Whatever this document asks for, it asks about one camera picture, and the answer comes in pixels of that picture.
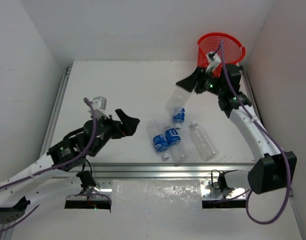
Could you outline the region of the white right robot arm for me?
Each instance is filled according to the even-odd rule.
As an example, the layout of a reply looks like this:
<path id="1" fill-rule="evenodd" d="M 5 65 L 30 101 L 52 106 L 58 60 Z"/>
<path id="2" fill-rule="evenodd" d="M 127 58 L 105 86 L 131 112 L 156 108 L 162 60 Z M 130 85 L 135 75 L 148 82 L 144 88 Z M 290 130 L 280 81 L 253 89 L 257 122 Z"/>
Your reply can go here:
<path id="1" fill-rule="evenodd" d="M 225 112 L 246 140 L 256 161 L 250 171 L 230 170 L 219 174 L 217 184 L 221 191 L 233 188 L 250 189 L 262 194 L 282 188 L 290 188 L 297 162 L 296 155 L 284 151 L 268 136 L 257 119 L 253 105 L 240 91 L 240 69 L 226 64 L 219 77 L 197 67 L 188 77 L 176 85 L 187 92 L 210 92 L 218 97 L 220 109 Z"/>

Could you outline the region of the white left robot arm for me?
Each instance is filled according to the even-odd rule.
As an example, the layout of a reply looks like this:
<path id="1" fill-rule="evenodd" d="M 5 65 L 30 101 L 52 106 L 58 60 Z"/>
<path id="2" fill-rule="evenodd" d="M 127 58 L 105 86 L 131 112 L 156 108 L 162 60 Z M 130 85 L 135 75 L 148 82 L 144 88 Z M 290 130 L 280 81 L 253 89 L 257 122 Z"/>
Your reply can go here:
<path id="1" fill-rule="evenodd" d="M 68 133 L 62 141 L 49 148 L 32 165 L 0 183 L 0 224 L 9 224 L 25 215 L 28 207 L 36 207 L 60 196 L 90 194 L 96 188 L 91 171 L 82 170 L 57 183 L 47 181 L 84 165 L 111 139 L 132 136 L 140 122 L 138 118 L 116 111 L 111 115 L 87 121 L 83 127 Z"/>

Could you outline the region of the blue label bottle Chinese text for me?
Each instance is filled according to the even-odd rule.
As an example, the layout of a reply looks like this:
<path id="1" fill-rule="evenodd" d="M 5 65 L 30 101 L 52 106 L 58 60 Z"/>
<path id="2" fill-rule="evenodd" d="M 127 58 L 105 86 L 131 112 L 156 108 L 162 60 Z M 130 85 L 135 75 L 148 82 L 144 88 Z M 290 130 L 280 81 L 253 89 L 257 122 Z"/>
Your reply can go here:
<path id="1" fill-rule="evenodd" d="M 176 128 L 171 125 L 166 125 L 164 127 L 166 140 L 169 144 L 169 151 L 172 159 L 176 163 L 182 163 L 188 159 L 188 154 L 184 147 L 181 137 Z"/>

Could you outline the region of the clear slim bottle white cap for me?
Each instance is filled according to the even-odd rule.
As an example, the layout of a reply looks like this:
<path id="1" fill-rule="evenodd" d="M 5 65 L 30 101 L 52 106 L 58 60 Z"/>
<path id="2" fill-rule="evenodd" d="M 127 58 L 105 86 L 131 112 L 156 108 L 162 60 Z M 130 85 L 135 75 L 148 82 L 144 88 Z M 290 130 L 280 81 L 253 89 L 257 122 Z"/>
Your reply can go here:
<path id="1" fill-rule="evenodd" d="M 166 103 L 165 110 L 170 112 L 174 108 L 184 108 L 185 104 L 191 97 L 191 92 L 176 86 L 175 91 L 171 95 L 170 99 Z"/>

